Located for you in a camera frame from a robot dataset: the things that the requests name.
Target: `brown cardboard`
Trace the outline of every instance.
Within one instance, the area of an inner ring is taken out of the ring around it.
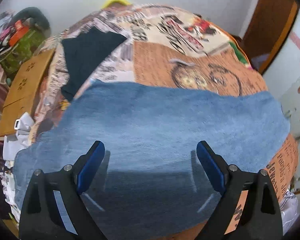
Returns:
[[[3,105],[0,136],[15,133],[15,120],[24,112],[33,116],[37,90],[53,54],[54,49],[45,51],[21,65]]]

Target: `white cloth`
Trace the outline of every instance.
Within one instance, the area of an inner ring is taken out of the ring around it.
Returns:
[[[6,11],[2,14],[5,14],[5,16],[0,19],[0,34],[1,34],[2,31],[4,31],[7,28],[8,23],[11,21],[14,12],[13,11]]]
[[[283,234],[285,234],[297,219],[298,199],[295,194],[287,190],[280,202]]]
[[[18,209],[14,201],[15,187],[14,187],[13,174],[8,171],[6,171],[5,173],[0,172],[0,177],[1,177],[1,184],[3,186],[3,193],[5,195],[5,201],[10,205],[11,213],[13,214],[16,221],[19,223],[21,211],[20,209]]]
[[[15,134],[4,136],[3,142],[3,159],[6,161],[14,161],[18,151],[28,148],[29,131],[34,125],[34,121],[28,112],[25,112],[20,119],[15,122]]]

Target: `bed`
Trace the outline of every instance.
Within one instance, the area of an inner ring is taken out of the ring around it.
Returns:
[[[45,41],[38,53],[56,48],[49,72],[40,87],[35,125],[29,140],[34,143],[57,126],[69,102],[60,88],[67,83],[61,39],[74,38],[96,27],[117,32],[127,40],[112,52],[79,89],[75,98],[96,80],[137,82],[148,86],[210,90],[235,97],[267,90],[262,76],[251,68],[236,40],[215,24],[186,10],[146,4],[105,8],[93,12],[58,36]],[[286,193],[298,164],[298,148],[289,134],[265,169],[270,174],[278,201]],[[227,232],[235,230],[247,191],[243,191]],[[205,222],[160,239],[194,239]]]

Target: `blue towel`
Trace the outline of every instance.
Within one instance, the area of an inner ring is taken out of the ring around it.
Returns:
[[[235,98],[98,81],[69,106],[58,127],[17,154],[15,201],[21,208],[35,169],[59,171],[100,140],[106,156],[82,194],[99,228],[110,240],[166,236],[208,219],[220,199],[196,156],[199,141],[228,164],[258,172],[289,129],[268,92]]]

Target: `clutter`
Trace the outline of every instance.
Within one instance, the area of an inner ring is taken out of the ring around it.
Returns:
[[[13,165],[14,165],[14,161],[6,161],[4,163],[4,167],[3,168],[7,167],[8,170],[10,170],[13,167]]]
[[[20,144],[15,134],[5,135],[2,151],[3,159],[7,161],[14,161],[17,152],[25,148],[26,147]]]
[[[70,78],[61,89],[62,95],[72,101],[96,67],[126,39],[121,34],[104,33],[95,27],[76,38],[64,39],[61,43]]]
[[[3,105],[0,136],[15,133],[15,122],[25,112],[33,115],[37,90],[53,54],[54,49],[45,51],[20,67]]]
[[[38,46],[44,41],[44,36],[35,29],[25,27],[20,32],[16,32],[11,38],[13,40],[10,39],[10,41],[14,46],[6,49],[1,45],[0,64],[7,77],[13,80],[20,66],[31,58]]]
[[[42,31],[49,28],[48,20],[36,7],[25,8],[15,16],[9,12],[0,15],[0,64],[10,79],[44,41]]]

